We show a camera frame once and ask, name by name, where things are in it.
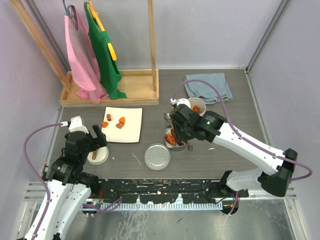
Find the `round metal tin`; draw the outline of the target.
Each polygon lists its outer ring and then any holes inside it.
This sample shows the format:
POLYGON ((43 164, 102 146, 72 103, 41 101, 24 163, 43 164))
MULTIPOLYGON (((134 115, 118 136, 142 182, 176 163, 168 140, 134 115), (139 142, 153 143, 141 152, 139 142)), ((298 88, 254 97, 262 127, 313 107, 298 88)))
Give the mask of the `round metal tin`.
POLYGON ((187 148, 187 146, 184 143, 181 143, 180 145, 178 143, 176 145, 171 145, 169 142, 167 142, 166 135, 171 135, 171 128, 170 127, 165 128, 163 142, 164 142, 164 145, 167 148, 169 148, 171 151, 179 152, 179 151, 183 151, 187 148))

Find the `white square plate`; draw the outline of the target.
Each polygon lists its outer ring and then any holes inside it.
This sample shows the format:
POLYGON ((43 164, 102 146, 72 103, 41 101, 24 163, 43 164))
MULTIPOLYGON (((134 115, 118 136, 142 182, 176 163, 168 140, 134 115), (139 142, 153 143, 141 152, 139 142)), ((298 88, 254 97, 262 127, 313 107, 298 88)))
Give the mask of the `white square plate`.
POLYGON ((142 108, 106 107, 103 122, 108 122, 107 127, 101 127, 106 140, 110 143, 138 143, 140 141, 142 127, 142 108), (111 115, 111 121, 107 120, 107 114, 111 115), (117 128, 121 117, 125 118, 124 127, 117 128))

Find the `yellow hanger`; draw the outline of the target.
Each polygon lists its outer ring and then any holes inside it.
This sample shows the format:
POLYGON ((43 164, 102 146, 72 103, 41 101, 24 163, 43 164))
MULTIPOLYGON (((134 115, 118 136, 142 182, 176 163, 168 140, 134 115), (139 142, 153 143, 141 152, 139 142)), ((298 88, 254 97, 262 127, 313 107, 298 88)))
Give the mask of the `yellow hanger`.
MULTIPOLYGON (((99 14, 95 11, 94 7, 93 7, 93 3, 91 0, 89 0, 89 9, 90 9, 90 12, 91 12, 91 15, 92 17, 96 20, 96 23, 99 27, 99 29, 104 32, 105 31, 105 28, 99 18, 99 14)), ((111 58, 113 61, 116 61, 117 60, 117 55, 116 55, 116 52, 114 50, 114 47, 112 45, 111 42, 107 43, 107 47, 108 47, 108 50, 109 50, 109 53, 111 55, 111 58)))

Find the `striped bacon roll piece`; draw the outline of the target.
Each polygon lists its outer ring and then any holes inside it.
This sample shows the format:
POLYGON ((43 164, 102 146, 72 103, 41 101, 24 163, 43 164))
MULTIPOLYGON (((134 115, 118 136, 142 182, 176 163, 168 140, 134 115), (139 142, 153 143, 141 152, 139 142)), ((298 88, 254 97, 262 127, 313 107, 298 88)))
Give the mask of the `striped bacon roll piece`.
POLYGON ((106 118, 107 118, 108 121, 111 121, 111 120, 112 120, 112 117, 111 117, 110 114, 107 114, 107 115, 106 115, 106 118))

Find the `brown fried piece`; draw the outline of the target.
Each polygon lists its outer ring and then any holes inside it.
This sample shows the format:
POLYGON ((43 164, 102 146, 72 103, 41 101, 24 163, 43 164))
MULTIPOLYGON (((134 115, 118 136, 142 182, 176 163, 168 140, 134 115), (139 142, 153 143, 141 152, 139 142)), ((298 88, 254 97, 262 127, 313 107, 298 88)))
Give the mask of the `brown fried piece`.
POLYGON ((176 138, 175 130, 173 128, 170 129, 170 132, 173 138, 176 138))

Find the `orange fried chicken piece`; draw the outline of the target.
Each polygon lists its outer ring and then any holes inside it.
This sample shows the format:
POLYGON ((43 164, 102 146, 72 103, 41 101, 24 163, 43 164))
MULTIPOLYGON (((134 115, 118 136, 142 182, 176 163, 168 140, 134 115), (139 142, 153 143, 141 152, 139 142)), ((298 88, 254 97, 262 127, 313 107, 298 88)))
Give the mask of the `orange fried chicken piece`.
POLYGON ((164 135, 164 139, 166 140, 166 142, 172 146, 176 146, 177 142, 176 139, 171 135, 171 134, 165 134, 164 135))

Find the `wooden clothes rack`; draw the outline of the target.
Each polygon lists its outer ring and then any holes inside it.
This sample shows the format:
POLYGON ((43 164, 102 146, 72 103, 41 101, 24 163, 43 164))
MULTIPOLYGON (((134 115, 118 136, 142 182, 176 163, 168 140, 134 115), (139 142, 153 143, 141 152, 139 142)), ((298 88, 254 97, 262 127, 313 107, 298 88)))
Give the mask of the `wooden clothes rack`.
POLYGON ((159 104, 159 70, 155 61, 155 34, 153 18, 153 2, 149 0, 148 20, 151 52, 151 68, 122 69, 119 89, 127 98, 102 99, 99 104, 77 96, 79 87, 74 83, 71 71, 63 70, 42 32, 20 0, 10 0, 10 5, 19 16, 21 22, 38 45, 50 67, 63 85, 59 103, 62 107, 112 107, 112 106, 145 106, 159 104))

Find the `pink apron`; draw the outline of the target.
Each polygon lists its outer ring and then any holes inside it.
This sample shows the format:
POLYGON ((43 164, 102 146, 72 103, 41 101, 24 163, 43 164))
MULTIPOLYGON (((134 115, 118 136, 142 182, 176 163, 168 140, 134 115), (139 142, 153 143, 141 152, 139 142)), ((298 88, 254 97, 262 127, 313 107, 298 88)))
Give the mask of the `pink apron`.
POLYGON ((74 83, 79 87, 77 96, 98 104, 109 94, 101 83, 101 74, 88 28, 76 8, 71 10, 72 18, 64 17, 64 32, 67 57, 74 83))

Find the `metal tongs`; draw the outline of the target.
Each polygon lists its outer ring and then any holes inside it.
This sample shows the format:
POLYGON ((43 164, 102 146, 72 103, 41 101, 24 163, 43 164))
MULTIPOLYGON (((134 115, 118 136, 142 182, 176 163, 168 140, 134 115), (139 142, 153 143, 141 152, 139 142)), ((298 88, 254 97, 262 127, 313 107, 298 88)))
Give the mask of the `metal tongs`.
MULTIPOLYGON (((165 119, 165 121, 168 123, 168 125, 165 127, 166 128, 174 128, 174 125, 173 125, 173 122, 169 116, 169 113, 168 112, 164 112, 163 114, 163 117, 165 119)), ((177 144, 185 144, 186 145, 186 149, 190 152, 193 151, 193 144, 190 142, 190 141, 187 141, 187 142, 183 142, 183 141, 180 141, 180 142, 177 142, 177 144)))

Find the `orange striped sushi piece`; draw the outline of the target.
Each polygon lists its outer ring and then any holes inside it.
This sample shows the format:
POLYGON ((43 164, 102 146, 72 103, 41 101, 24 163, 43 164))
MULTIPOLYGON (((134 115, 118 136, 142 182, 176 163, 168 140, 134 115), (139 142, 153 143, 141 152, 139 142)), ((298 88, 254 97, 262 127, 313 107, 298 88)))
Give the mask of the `orange striped sushi piece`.
POLYGON ((125 125, 124 123, 119 122, 118 124, 116 124, 116 127, 119 128, 119 129, 121 129, 121 128, 124 127, 124 125, 125 125))

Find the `blue cloth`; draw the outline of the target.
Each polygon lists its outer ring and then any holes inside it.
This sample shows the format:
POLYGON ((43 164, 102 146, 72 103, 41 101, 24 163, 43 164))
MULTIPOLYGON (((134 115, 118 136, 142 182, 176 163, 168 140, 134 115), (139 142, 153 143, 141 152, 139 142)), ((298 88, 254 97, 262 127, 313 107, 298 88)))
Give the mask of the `blue cloth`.
MULTIPOLYGON (((224 73, 202 73, 189 74, 184 76, 184 81, 202 80, 214 86, 220 94, 223 102, 233 100, 233 95, 226 81, 224 73)), ((206 105, 213 105, 221 102, 218 94, 207 84, 193 81, 184 85, 185 90, 190 98, 199 98, 206 105)))

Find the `white cylindrical container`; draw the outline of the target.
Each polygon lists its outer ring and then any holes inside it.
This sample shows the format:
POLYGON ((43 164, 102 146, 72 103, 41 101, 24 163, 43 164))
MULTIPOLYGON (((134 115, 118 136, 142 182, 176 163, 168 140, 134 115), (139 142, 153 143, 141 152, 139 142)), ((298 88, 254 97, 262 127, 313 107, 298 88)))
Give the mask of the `white cylindrical container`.
POLYGON ((206 112, 206 104, 199 98, 197 97, 191 97, 188 99, 189 103, 190 103, 190 108, 193 110, 194 106, 198 106, 199 108, 199 115, 203 116, 204 113, 206 112))

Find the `round metal tin lid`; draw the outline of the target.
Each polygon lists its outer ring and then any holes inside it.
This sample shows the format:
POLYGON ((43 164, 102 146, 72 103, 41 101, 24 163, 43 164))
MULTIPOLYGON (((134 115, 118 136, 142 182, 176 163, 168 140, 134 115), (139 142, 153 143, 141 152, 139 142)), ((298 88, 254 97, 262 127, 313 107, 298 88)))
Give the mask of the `round metal tin lid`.
POLYGON ((154 143, 146 148, 143 154, 145 165, 153 171, 161 171, 169 166, 172 160, 170 150, 163 144, 154 143))

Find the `orange shrimp piece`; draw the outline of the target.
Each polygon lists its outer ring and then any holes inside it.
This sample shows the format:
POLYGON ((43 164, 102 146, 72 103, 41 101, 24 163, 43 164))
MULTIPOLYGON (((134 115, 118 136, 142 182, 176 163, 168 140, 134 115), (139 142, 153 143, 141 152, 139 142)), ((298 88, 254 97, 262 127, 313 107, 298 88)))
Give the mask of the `orange shrimp piece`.
POLYGON ((198 106, 194 106, 192 110, 196 113, 200 112, 200 109, 198 108, 198 106))

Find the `grey hanger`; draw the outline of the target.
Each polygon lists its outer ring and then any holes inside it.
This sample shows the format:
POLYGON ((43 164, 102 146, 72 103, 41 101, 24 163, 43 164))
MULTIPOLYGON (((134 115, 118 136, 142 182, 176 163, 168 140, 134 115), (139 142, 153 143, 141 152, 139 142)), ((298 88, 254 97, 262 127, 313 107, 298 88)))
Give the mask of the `grey hanger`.
POLYGON ((79 30, 79 23, 78 23, 78 17, 77 17, 77 11, 74 5, 69 4, 66 5, 66 1, 62 0, 62 4, 65 10, 65 15, 68 16, 70 19, 73 19, 74 21, 74 28, 76 31, 79 30))

